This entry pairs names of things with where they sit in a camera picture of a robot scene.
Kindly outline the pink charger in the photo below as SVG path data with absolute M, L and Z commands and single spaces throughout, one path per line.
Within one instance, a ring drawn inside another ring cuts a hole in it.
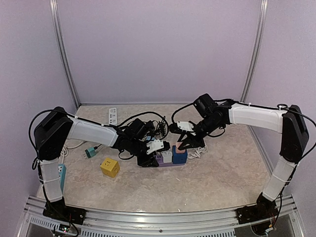
M 181 146 L 181 144 L 182 144 L 182 142 L 176 142 L 176 143 L 175 143 L 175 147 L 176 147 L 176 151 L 177 151 L 177 152 L 181 152 L 181 151 L 179 150 L 179 147 Z

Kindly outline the purple power strip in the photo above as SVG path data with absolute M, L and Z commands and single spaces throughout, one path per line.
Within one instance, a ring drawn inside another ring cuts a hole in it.
M 185 165 L 185 163 L 179 163 L 179 164 L 174 164 L 172 162 L 164 163 L 162 156 L 156 155 L 154 157 L 155 157 L 156 161 L 158 162 L 158 166 L 159 167 L 173 167 L 173 166 L 183 166 L 183 165 Z

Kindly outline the dark blue cube socket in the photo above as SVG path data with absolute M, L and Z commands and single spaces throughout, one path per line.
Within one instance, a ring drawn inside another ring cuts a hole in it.
M 183 165 L 187 162 L 188 152 L 185 150 L 184 152 L 177 153 L 176 146 L 172 146 L 172 163 L 174 165 Z

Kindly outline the white USB charger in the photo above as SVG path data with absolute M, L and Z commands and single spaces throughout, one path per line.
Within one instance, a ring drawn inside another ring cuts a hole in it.
M 171 151 L 163 151 L 161 155 L 163 163 L 172 163 L 173 153 Z

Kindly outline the yellow cube socket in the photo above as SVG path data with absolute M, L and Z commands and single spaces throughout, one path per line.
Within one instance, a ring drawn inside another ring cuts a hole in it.
M 111 158 L 105 158 L 101 163 L 100 168 L 104 175 L 111 178 L 115 178 L 120 171 L 119 162 Z

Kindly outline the teal USB charger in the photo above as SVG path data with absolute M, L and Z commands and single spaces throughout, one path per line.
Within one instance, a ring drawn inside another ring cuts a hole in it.
M 96 149 L 97 149 L 97 147 L 90 147 L 90 148 L 86 149 L 85 154 L 86 154 L 87 158 L 91 158 L 91 157 L 95 156 Z

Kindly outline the white power strip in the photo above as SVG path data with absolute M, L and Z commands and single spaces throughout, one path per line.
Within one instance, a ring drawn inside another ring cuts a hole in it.
M 109 108 L 108 120 L 109 120 L 109 124 L 117 125 L 118 123 L 117 108 Z

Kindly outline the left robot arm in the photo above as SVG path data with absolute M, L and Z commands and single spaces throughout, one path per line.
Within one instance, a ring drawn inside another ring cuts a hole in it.
M 102 124 L 69 114 L 62 107 L 39 112 L 33 119 L 45 115 L 37 126 L 31 123 L 28 136 L 36 152 L 32 169 L 38 171 L 45 199 L 43 215 L 70 223 L 83 221 L 86 210 L 70 207 L 60 187 L 58 161 L 64 145 L 69 140 L 90 142 L 109 147 L 119 152 L 128 152 L 137 159 L 140 167 L 158 167 L 154 156 L 167 151 L 170 144 L 164 133 L 157 139 L 152 121 L 142 121 L 139 115 L 131 116 L 118 125 Z

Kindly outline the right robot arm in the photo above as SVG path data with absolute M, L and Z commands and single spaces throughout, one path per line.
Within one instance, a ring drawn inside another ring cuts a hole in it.
M 297 105 L 266 107 L 233 99 L 213 100 L 209 94 L 201 95 L 191 105 L 201 116 L 198 123 L 175 121 L 175 113 L 171 116 L 169 130 L 180 136 L 180 150 L 203 147 L 205 137 L 212 137 L 216 129 L 229 125 L 256 127 L 281 135 L 279 160 L 255 204 L 236 210 L 239 224 L 277 219 L 281 208 L 276 199 L 281 198 L 299 163 L 309 153 L 306 146 L 310 136 L 305 123 L 308 117 Z

